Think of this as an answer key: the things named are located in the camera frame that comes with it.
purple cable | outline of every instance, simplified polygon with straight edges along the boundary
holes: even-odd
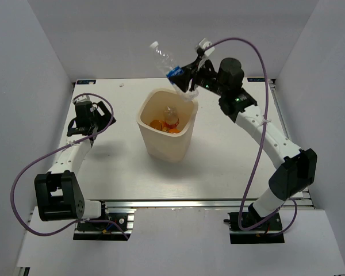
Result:
[[[79,140],[77,140],[77,141],[74,141],[72,144],[78,144],[78,143],[83,142],[83,141],[85,141],[85,140],[87,140],[87,139],[93,138],[93,137],[96,136],[96,135],[101,134],[102,132],[104,132],[105,130],[107,130],[107,128],[111,125],[111,123],[112,123],[112,121],[113,121],[113,119],[114,119],[114,110],[113,110],[112,105],[110,104],[110,102],[109,102],[108,100],[106,100],[106,99],[105,99],[104,97],[102,97],[102,96],[99,96],[99,95],[96,95],[96,94],[93,94],[93,93],[83,93],[83,94],[81,94],[81,95],[76,96],[73,100],[76,100],[76,99],[78,99],[79,97],[81,97],[81,96],[86,96],[86,95],[95,96],[95,97],[97,97],[97,98],[100,98],[100,99],[104,100],[104,101],[110,106],[110,110],[111,110],[111,119],[110,119],[110,121],[108,122],[108,124],[106,125],[106,127],[105,127],[103,130],[101,130],[101,131],[99,131],[99,132],[96,132],[96,133],[93,133],[93,134],[91,134],[91,135],[88,135],[88,136],[86,136],[86,137],[83,137],[83,138],[81,138],[81,139],[79,139]],[[29,226],[24,222],[24,220],[23,220],[23,219],[21,218],[21,216],[19,215],[18,210],[17,210],[17,207],[16,207],[16,204],[15,204],[15,202],[14,202],[14,192],[15,192],[15,190],[16,190],[17,183],[18,183],[19,179],[21,178],[22,174],[23,174],[26,170],[28,170],[29,168],[31,168],[34,164],[38,163],[39,161],[41,161],[41,160],[43,160],[43,159],[45,159],[45,158],[47,158],[47,157],[49,157],[49,156],[51,156],[51,155],[53,155],[53,154],[59,152],[59,151],[62,151],[62,150],[64,150],[64,149],[66,149],[66,148],[70,148],[70,147],[72,146],[72,144],[67,144],[67,145],[65,145],[65,146],[63,146],[63,147],[61,147],[61,148],[58,148],[57,150],[54,150],[54,151],[52,151],[52,152],[50,152],[50,153],[48,153],[48,154],[46,154],[46,155],[44,155],[44,156],[42,156],[42,157],[36,159],[35,161],[32,161],[31,163],[29,163],[27,166],[25,166],[25,167],[19,172],[19,174],[17,175],[17,177],[15,178],[15,180],[14,180],[14,182],[13,182],[13,185],[11,186],[11,191],[10,191],[10,204],[11,204],[11,208],[12,208],[12,210],[13,210],[13,213],[14,213],[15,217],[17,218],[17,220],[19,221],[19,223],[20,223],[28,232],[30,232],[30,233],[32,233],[32,234],[34,234],[34,235],[42,236],[42,237],[52,236],[52,235],[55,235],[55,234],[57,234],[57,233],[59,233],[59,232],[65,230],[66,228],[68,228],[69,226],[71,226],[71,225],[73,225],[73,224],[75,224],[75,223],[78,223],[78,222],[80,222],[80,221],[83,221],[83,220],[75,220],[75,221],[72,221],[71,223],[65,225],[63,228],[60,228],[60,229],[58,229],[58,230],[56,230],[56,231],[53,231],[53,232],[50,232],[50,233],[40,233],[40,232],[37,232],[37,231],[33,230],[31,227],[29,227]],[[102,221],[102,222],[109,222],[109,223],[115,224],[114,221],[109,221],[109,220],[105,220],[105,221]],[[116,226],[117,226],[117,228],[121,231],[121,233],[124,234],[124,236],[126,237],[126,239],[128,239],[128,237],[127,237],[127,235],[124,233],[124,231],[123,231],[118,225],[116,225]]]
[[[266,104],[265,104],[265,107],[264,107],[264,115],[263,115],[263,118],[264,120],[267,120],[267,115],[268,115],[268,112],[269,112],[269,85],[268,85],[268,77],[267,77],[267,71],[266,71],[266,68],[265,68],[265,63],[263,62],[263,59],[262,59],[262,56],[260,55],[258,49],[256,46],[253,45],[253,43],[249,42],[248,40],[245,40],[245,39],[241,39],[239,37],[229,37],[227,39],[222,39],[222,40],[219,40],[218,42],[215,42],[213,44],[211,44],[210,46],[208,46],[207,48],[204,49],[204,51],[207,51],[208,49],[212,48],[212,47],[215,47],[216,45],[219,45],[223,42],[226,42],[226,41],[229,41],[229,40],[238,40],[238,41],[241,41],[241,42],[244,42],[246,44],[248,44],[249,46],[251,46],[253,48],[253,50],[256,52],[256,54],[258,55],[258,58],[259,58],[259,61],[260,61],[260,65],[262,66],[262,70],[263,70],[263,76],[264,76],[264,86],[265,86],[265,89],[266,89]],[[262,136],[260,138],[260,143],[259,143],[259,149],[258,149],[258,153],[257,153],[257,157],[255,159],[255,162],[254,162],[254,166],[253,166],[253,169],[252,169],[252,173],[249,177],[249,180],[248,180],[248,184],[247,184],[247,187],[244,191],[244,194],[243,194],[243,199],[241,200],[241,203],[240,203],[240,209],[239,209],[239,216],[237,218],[237,223],[239,225],[239,228],[242,230],[242,231],[249,231],[249,230],[252,230],[258,226],[260,226],[261,224],[263,224],[265,221],[269,220],[271,217],[273,217],[281,208],[281,206],[279,208],[277,208],[275,211],[273,211],[272,213],[270,213],[267,217],[265,217],[263,220],[261,220],[260,222],[250,226],[250,227],[243,227],[242,226],[242,216],[243,216],[243,209],[244,209],[244,204],[245,204],[245,201],[247,199],[247,196],[248,196],[248,192],[249,192],[249,189],[252,185],[252,181],[253,181],[253,178],[254,178],[254,175],[255,175],[255,172],[257,170],[257,167],[258,167],[258,163],[259,163],[259,159],[260,159],[260,156],[262,154],[262,149],[263,149],[263,145],[265,143],[265,136],[266,136],[266,129],[267,129],[267,122],[263,122],[263,131],[262,131]],[[295,202],[295,200],[293,200],[294,204],[295,204],[295,213],[294,213],[294,217],[293,217],[293,220],[291,221],[291,223],[289,224],[288,227],[286,227],[283,231],[281,231],[280,233],[284,233],[286,230],[288,230],[292,224],[294,223],[295,221],[295,218],[296,218],[296,215],[297,215],[297,204]]]

